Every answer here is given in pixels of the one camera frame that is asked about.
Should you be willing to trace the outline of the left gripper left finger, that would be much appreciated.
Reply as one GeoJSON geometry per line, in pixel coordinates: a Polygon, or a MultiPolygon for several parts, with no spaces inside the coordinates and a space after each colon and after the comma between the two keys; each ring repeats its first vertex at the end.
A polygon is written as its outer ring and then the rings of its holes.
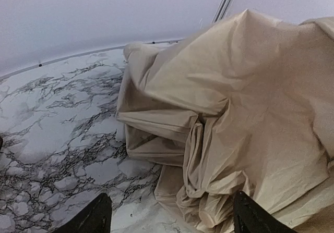
{"type": "Polygon", "coordinates": [[[106,193],[99,194],[70,221],[54,233],[110,233],[112,201],[106,193]]]}

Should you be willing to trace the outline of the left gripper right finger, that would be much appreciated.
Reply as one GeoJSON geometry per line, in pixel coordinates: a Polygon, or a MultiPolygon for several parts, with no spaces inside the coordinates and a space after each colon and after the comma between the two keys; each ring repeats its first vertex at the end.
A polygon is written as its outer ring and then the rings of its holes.
{"type": "Polygon", "coordinates": [[[243,191],[235,193],[233,219],[235,233],[296,233],[276,220],[243,191]]]}

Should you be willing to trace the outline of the beige folding umbrella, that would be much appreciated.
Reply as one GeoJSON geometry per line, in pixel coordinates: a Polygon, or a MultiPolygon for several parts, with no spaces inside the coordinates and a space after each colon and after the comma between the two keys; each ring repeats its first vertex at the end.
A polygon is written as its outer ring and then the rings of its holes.
{"type": "Polygon", "coordinates": [[[333,232],[333,18],[245,10],[166,48],[124,47],[117,103],[132,158],[193,232],[234,232],[245,192],[297,232],[333,232]]]}

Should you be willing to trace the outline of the right aluminium frame post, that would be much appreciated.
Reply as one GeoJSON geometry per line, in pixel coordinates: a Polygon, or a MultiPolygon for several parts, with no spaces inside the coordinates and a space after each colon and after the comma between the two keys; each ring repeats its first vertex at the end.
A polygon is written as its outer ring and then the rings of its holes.
{"type": "Polygon", "coordinates": [[[221,0],[221,3],[216,11],[216,14],[213,18],[213,23],[223,19],[230,7],[232,0],[221,0]]]}

